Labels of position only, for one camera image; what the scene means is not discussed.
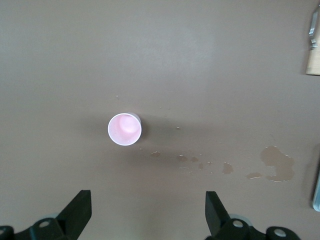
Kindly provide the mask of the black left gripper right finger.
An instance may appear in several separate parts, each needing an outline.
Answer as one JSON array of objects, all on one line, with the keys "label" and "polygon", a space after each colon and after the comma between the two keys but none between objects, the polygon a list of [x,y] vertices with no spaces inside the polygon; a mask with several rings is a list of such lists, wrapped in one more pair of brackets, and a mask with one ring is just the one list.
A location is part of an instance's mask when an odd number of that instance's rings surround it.
[{"label": "black left gripper right finger", "polygon": [[231,217],[215,191],[205,194],[205,219],[210,231],[208,240],[298,240],[292,230],[271,226],[262,233],[240,218]]}]

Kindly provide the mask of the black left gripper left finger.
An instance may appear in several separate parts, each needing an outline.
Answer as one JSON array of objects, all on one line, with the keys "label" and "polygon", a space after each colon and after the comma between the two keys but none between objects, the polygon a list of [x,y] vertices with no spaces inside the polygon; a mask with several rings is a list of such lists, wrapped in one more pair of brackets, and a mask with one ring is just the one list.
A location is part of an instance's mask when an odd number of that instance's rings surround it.
[{"label": "black left gripper left finger", "polygon": [[81,190],[56,216],[38,220],[15,232],[10,225],[0,227],[2,240],[77,240],[92,217],[90,190]]}]

